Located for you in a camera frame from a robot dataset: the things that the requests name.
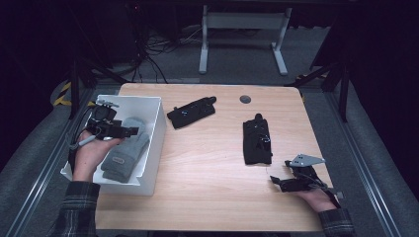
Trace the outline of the white box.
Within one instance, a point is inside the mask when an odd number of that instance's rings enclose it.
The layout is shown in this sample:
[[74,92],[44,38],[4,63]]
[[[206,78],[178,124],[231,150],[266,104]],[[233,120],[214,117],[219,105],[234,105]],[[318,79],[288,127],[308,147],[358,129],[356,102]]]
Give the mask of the white box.
[[[146,124],[146,132],[149,135],[149,143],[143,150],[140,160],[132,171],[129,181],[126,184],[105,179],[101,162],[96,169],[93,182],[100,185],[102,194],[151,196],[154,193],[156,177],[164,136],[166,131],[166,118],[163,112],[162,100],[159,97],[136,97],[136,96],[112,96],[100,95],[99,100],[114,103],[117,111],[115,120],[122,122],[127,118],[140,118]],[[94,138],[92,134],[85,142],[89,143]]]

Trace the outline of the black glove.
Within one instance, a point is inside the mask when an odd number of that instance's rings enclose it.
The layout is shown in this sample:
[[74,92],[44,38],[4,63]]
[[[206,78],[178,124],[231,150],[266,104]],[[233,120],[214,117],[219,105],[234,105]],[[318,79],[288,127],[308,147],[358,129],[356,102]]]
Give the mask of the black glove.
[[243,123],[243,156],[246,165],[272,164],[270,131],[261,114]]
[[181,108],[175,107],[172,112],[167,114],[167,118],[171,120],[173,127],[178,129],[213,115],[215,102],[216,97],[204,97]]

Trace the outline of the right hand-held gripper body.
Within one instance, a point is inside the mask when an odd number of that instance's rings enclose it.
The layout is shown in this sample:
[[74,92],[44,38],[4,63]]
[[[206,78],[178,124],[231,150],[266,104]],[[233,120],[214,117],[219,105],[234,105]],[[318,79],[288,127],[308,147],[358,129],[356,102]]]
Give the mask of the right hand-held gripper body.
[[315,172],[313,166],[325,162],[323,158],[318,158],[305,154],[298,154],[292,160],[293,164],[288,167],[291,169],[293,178],[282,180],[280,189],[283,193],[310,191],[312,189],[321,189],[327,194],[341,196],[333,188],[329,188]]

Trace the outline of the yellow black hazard tape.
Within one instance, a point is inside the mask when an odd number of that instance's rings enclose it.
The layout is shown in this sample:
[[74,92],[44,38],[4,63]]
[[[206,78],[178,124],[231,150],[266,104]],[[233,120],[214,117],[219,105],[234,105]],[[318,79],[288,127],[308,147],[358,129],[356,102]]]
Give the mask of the yellow black hazard tape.
[[54,92],[51,94],[50,101],[53,106],[63,105],[63,106],[71,106],[71,83],[70,82],[62,82],[58,85]]

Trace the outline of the grey metal floor rail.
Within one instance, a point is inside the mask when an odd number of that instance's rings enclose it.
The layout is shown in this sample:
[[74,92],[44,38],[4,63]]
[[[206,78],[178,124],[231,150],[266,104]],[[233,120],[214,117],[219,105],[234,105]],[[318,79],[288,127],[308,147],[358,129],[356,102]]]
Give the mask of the grey metal floor rail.
[[71,119],[68,119],[64,125],[63,131],[54,143],[54,147],[45,161],[40,174],[36,178],[27,195],[20,211],[15,217],[5,237],[21,237],[26,229],[35,209],[37,208],[42,195],[47,188],[51,177],[61,159],[61,157],[68,150],[66,135],[74,131],[83,119],[83,112],[72,112]]
[[377,186],[377,182],[374,179],[369,167],[364,159],[364,156],[353,136],[353,133],[346,122],[340,116],[337,100],[332,93],[324,94],[325,100],[331,111],[337,119],[339,127],[343,132],[345,141],[347,142],[350,152],[352,154],[352,160],[354,166],[360,176],[369,200],[375,210],[377,218],[382,226],[382,229],[386,237],[400,237],[400,232],[396,223],[390,213],[386,202],[382,196],[382,193]]

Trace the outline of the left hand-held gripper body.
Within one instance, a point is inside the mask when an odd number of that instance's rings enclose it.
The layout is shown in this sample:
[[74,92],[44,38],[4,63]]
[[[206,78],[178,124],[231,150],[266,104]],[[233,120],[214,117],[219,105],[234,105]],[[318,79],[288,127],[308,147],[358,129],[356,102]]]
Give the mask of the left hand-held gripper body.
[[122,127],[120,120],[115,120],[117,111],[114,107],[117,106],[114,103],[99,100],[87,120],[86,130],[101,140],[106,137],[125,138],[126,129]]

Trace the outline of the person's left hand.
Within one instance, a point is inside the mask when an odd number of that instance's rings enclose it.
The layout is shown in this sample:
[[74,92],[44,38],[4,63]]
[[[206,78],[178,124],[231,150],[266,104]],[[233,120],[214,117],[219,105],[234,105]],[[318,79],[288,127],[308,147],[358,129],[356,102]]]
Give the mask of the person's left hand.
[[89,143],[78,148],[75,155],[72,180],[74,182],[93,182],[94,173],[98,165],[104,160],[108,152],[122,143],[120,138],[99,140],[94,138]]

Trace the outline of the grey mitten with label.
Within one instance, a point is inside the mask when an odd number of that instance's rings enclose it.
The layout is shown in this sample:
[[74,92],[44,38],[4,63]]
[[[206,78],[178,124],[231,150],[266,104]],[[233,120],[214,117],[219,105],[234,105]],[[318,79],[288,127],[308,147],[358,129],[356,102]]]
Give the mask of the grey mitten with label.
[[122,143],[111,149],[101,165],[103,174],[105,169],[110,169],[111,167],[125,167],[129,169],[131,175],[140,160],[143,150],[149,143],[146,124],[142,119],[136,117],[126,118],[123,121],[123,126],[138,127],[138,135],[126,138]]

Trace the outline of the person's right hand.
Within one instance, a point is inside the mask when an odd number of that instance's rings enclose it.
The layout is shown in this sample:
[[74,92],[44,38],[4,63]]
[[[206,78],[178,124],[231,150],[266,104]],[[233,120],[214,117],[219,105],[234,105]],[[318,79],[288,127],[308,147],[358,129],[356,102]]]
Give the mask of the person's right hand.
[[294,195],[305,200],[317,213],[337,208],[330,197],[320,189],[295,192]]

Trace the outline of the white desk frame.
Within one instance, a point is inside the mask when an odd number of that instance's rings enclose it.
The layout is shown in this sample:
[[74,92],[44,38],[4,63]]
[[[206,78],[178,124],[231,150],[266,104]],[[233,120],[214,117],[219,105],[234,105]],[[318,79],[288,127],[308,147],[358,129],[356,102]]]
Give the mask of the white desk frame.
[[206,74],[209,59],[209,29],[249,29],[249,30],[277,30],[276,41],[271,43],[280,74],[286,76],[288,70],[282,56],[281,48],[292,15],[292,8],[284,13],[221,13],[210,12],[209,6],[203,7],[202,16],[202,47],[199,64],[199,73]]

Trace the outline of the black metal stand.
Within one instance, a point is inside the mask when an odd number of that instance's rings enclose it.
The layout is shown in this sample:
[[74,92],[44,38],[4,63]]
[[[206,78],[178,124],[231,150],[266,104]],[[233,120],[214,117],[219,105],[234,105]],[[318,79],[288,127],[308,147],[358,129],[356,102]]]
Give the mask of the black metal stand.
[[85,57],[76,57],[73,61],[70,74],[70,90],[71,90],[71,112],[70,119],[74,119],[80,109],[80,93],[79,93],[79,81],[82,81],[86,88],[92,89],[96,84],[96,77],[94,76],[92,69],[99,71],[104,74],[107,78],[114,80],[120,85],[126,83],[126,79],[120,75],[112,72],[111,70],[93,62]]
[[314,72],[307,75],[300,75],[294,82],[285,84],[285,87],[298,88],[308,82],[319,78],[323,74],[326,75],[323,83],[321,84],[321,90],[323,92],[332,92],[337,85],[340,85],[338,113],[343,122],[347,121],[347,101],[349,92],[349,69],[347,65],[341,62],[331,63],[327,66],[323,66]]

